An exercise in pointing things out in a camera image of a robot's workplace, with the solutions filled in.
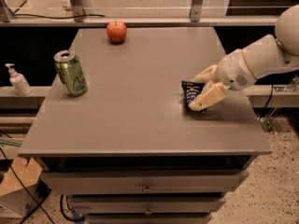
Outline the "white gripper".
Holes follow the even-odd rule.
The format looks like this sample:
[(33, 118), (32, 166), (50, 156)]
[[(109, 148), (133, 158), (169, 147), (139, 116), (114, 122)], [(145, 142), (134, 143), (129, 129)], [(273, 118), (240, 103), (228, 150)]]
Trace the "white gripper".
[(223, 100), (231, 88), (243, 90), (256, 82), (244, 53), (236, 49), (223, 57), (218, 65), (210, 65), (192, 79), (192, 82), (204, 83), (202, 92), (189, 104), (192, 111), (202, 111)]

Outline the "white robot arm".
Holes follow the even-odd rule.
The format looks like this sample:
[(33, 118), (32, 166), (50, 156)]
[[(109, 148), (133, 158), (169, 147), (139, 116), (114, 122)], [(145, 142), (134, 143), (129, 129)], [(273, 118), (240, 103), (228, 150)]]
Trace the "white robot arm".
[(299, 6), (278, 18), (275, 36), (266, 35), (243, 49), (236, 49), (192, 79), (204, 83), (190, 103), (193, 111), (204, 110), (223, 100), (228, 90), (241, 91), (262, 77), (299, 69)]

